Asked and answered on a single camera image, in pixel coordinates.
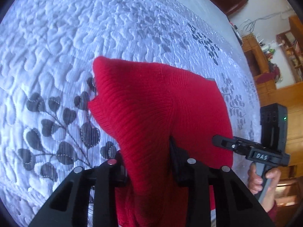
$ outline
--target red knitted fabric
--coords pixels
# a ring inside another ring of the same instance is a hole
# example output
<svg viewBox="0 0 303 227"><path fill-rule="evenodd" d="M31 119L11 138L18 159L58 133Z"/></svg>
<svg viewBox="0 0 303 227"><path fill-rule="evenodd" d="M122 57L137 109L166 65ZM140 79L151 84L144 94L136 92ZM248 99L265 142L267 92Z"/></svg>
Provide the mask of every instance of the red knitted fabric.
<svg viewBox="0 0 303 227"><path fill-rule="evenodd" d="M272 207L272 209L269 210L268 215L271 218L271 220L273 222L276 222L276 218L277 218L277 211L278 211L278 206L277 203L275 201L274 206Z"/></svg>
<svg viewBox="0 0 303 227"><path fill-rule="evenodd" d="M119 224L184 227L188 190L172 178L169 136L210 167L232 165L232 152L212 145L216 134L232 137L216 83L159 63L98 57L93 69L98 96L88 107L119 143L130 177L127 187L116 189Z"/></svg>

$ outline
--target white wall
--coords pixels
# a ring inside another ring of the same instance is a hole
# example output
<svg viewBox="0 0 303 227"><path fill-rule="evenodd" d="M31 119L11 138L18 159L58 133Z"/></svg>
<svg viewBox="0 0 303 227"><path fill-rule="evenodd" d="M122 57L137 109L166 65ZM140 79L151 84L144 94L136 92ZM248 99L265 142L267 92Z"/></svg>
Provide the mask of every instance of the white wall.
<svg viewBox="0 0 303 227"><path fill-rule="evenodd" d="M239 12L231 15L229 19L238 27L240 33L246 35L247 32L241 31L243 26L246 24L243 23L245 20L255 20L260 17L288 9L291 9L291 6L287 0L248 0L248 4ZM292 14L293 12L287 12L284 13L282 17L288 18ZM263 42L271 43L276 40L277 34L288 30L290 30L288 19L283 20L280 15L277 15L271 19L257 21L253 33L258 36L258 41L264 39ZM276 84L277 88L292 85L295 81L287 60L280 48L277 48L276 50L272 63L276 63L278 65L283 76L283 81Z"/></svg>

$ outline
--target wooden cabinet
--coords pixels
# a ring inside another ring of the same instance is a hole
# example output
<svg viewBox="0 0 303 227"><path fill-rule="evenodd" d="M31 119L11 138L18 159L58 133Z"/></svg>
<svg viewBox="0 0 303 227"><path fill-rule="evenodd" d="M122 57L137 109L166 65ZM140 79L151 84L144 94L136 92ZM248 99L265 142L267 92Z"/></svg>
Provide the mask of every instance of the wooden cabinet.
<svg viewBox="0 0 303 227"><path fill-rule="evenodd" d="M281 171L281 180L284 180L284 179L289 179L289 178L293 178L294 175L293 175L293 167L292 166L288 166L288 167L283 167L283 166L280 166L279 167L280 171Z"/></svg>
<svg viewBox="0 0 303 227"><path fill-rule="evenodd" d="M263 54L256 38L249 34L242 38L242 50L247 59L249 69L256 81L262 73L269 72L269 64L266 56ZM257 93L264 94L276 89L274 80L265 83L256 84Z"/></svg>
<svg viewBox="0 0 303 227"><path fill-rule="evenodd" d="M295 177L303 176L303 164L296 165L294 175L295 175Z"/></svg>

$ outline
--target wooden shelf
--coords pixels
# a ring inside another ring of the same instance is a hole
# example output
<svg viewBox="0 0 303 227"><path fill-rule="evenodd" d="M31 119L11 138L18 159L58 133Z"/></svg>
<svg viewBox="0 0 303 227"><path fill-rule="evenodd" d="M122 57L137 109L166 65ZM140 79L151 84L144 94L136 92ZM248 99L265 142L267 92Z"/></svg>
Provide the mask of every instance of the wooden shelf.
<svg viewBox="0 0 303 227"><path fill-rule="evenodd" d="M301 70L301 73L303 73L303 67L302 67L302 63L300 61L300 58L299 56L297 55L295 49L293 48L293 46L291 45L291 42L288 40L288 38L286 37L286 34L287 33L290 33L291 31L286 31L286 32L283 32L283 33L280 33L276 36L277 38L277 42L279 44L282 44L283 42L281 41L284 40L285 41L285 44L283 44L281 46L281 49L285 55L285 57L287 58L287 63L291 69L291 72L292 72L292 75L295 79L295 81L298 83L298 82L302 82L303 81L303 76L300 77L299 73L298 73L298 70ZM291 51L294 55L294 57L296 58L296 60L298 61L298 64L299 65L295 65L294 62L292 61L292 59L289 57L289 55L287 54L287 51Z"/></svg>
<svg viewBox="0 0 303 227"><path fill-rule="evenodd" d="M299 17L297 15L289 17L289 25L291 33L294 35L294 37L299 41L299 44L301 47L303 47L303 24L299 20Z"/></svg>

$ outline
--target white quilted bedspread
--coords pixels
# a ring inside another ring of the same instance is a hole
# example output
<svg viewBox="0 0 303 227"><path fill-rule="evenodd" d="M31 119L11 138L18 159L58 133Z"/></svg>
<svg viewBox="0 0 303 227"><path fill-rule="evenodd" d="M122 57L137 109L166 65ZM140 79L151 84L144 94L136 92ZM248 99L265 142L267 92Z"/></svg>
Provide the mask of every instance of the white quilted bedspread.
<svg viewBox="0 0 303 227"><path fill-rule="evenodd" d="M16 0L0 24L0 197L20 226L74 167L98 166L119 149L87 109L99 55L215 79L234 135L260 139L240 47L176 0ZM247 165L234 156L244 181Z"/></svg>

